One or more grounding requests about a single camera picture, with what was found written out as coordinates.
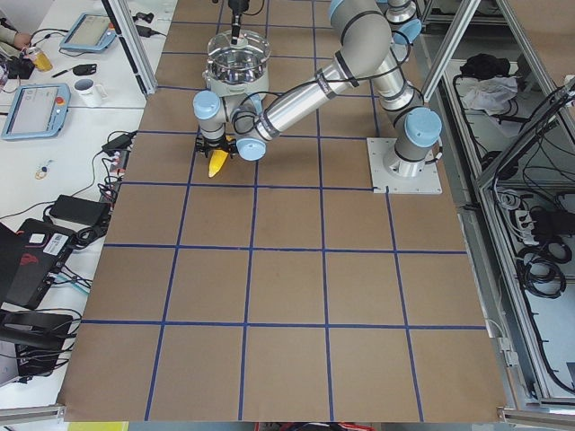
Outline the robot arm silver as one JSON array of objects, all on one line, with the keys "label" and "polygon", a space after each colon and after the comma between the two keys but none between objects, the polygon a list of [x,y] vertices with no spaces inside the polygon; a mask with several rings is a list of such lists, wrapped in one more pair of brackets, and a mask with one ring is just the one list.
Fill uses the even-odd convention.
[{"label": "robot arm silver", "polygon": [[329,20],[340,39],[332,62],[305,82],[277,97],[268,107],[269,44],[254,41],[260,34],[242,27],[246,1],[231,1],[229,31],[208,45],[207,88],[192,101],[199,123],[195,150],[210,160],[208,174],[219,172],[218,159],[238,154],[246,161],[261,159],[267,143],[348,89],[374,85],[382,108],[397,133],[383,165],[397,178],[414,178],[430,164],[428,158],[442,128],[436,112],[425,107],[417,88],[406,80],[394,47],[409,48],[420,34],[413,1],[332,1]]}]

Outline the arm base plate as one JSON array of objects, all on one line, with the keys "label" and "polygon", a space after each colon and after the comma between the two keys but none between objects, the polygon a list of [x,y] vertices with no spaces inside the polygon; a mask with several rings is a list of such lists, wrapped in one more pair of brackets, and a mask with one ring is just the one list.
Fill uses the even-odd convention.
[{"label": "arm base plate", "polygon": [[395,153],[395,138],[369,137],[367,154],[372,190],[401,195],[440,195],[442,187],[434,154],[422,161],[407,162]]}]

